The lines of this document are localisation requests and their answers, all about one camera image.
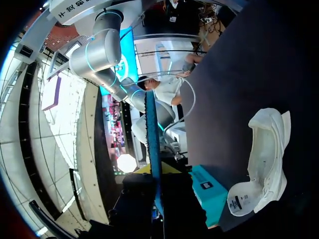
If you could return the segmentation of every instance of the white shirt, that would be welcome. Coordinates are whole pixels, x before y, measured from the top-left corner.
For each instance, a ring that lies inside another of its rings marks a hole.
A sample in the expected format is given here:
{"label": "white shirt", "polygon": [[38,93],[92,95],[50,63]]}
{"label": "white shirt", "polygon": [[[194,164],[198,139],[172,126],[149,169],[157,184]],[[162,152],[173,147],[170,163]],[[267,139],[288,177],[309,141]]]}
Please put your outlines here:
{"label": "white shirt", "polygon": [[176,76],[162,76],[159,86],[154,89],[156,97],[171,106],[175,96],[179,96],[179,89],[184,79]]}

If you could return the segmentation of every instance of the blue screen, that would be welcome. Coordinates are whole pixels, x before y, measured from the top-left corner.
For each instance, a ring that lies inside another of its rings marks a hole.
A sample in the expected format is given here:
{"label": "blue screen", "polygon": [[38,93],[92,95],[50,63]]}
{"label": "blue screen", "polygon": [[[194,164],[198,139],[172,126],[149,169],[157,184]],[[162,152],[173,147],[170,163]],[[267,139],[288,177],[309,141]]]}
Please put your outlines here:
{"label": "blue screen", "polygon": [[[132,28],[129,27],[120,31],[120,37],[128,31],[130,32],[121,40],[122,57],[120,63],[115,66],[115,70],[120,81],[126,77],[130,77],[136,82],[138,80],[138,70],[135,58],[133,31],[131,30]],[[100,90],[102,96],[109,94],[109,92],[103,87],[100,87]]]}

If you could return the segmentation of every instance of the teal box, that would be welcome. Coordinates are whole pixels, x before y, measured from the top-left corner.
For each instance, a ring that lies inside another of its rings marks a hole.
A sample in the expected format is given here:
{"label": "teal box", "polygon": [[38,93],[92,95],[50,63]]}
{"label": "teal box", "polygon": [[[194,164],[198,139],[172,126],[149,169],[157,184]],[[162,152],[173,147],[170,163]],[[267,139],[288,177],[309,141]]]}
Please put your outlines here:
{"label": "teal box", "polygon": [[201,207],[206,211],[207,227],[218,224],[227,200],[227,190],[201,165],[194,166],[190,174],[195,195]]}

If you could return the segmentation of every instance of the black tabletop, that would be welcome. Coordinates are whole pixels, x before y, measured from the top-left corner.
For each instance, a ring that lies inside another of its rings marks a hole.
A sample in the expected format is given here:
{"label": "black tabletop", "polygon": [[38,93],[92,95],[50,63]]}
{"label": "black tabletop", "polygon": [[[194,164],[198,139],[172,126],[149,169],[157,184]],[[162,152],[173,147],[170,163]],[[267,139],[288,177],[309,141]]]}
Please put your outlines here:
{"label": "black tabletop", "polygon": [[[283,158],[288,184],[282,199],[309,185],[312,154],[311,70],[303,41],[287,18],[266,1],[253,1],[231,22],[187,78],[196,105],[185,120],[189,163],[202,164],[227,190],[249,181],[251,117],[261,108],[290,111],[291,139]],[[184,115],[193,96],[181,87]],[[225,206],[220,226],[227,231],[251,217],[234,217]]]}

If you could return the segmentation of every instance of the person in background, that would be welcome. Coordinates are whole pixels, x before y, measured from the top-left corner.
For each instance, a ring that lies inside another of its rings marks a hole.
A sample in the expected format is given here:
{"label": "person in background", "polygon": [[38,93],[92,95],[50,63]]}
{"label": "person in background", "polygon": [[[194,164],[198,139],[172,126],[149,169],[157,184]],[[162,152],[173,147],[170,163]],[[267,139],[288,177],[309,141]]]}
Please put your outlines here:
{"label": "person in background", "polygon": [[188,77],[195,68],[195,63],[202,60],[202,56],[188,54],[183,65],[183,73],[177,75],[162,76],[161,81],[142,76],[138,80],[138,86],[143,90],[153,90],[157,99],[165,102],[170,106],[177,106],[181,104],[181,96],[179,89],[184,82],[184,78]]}

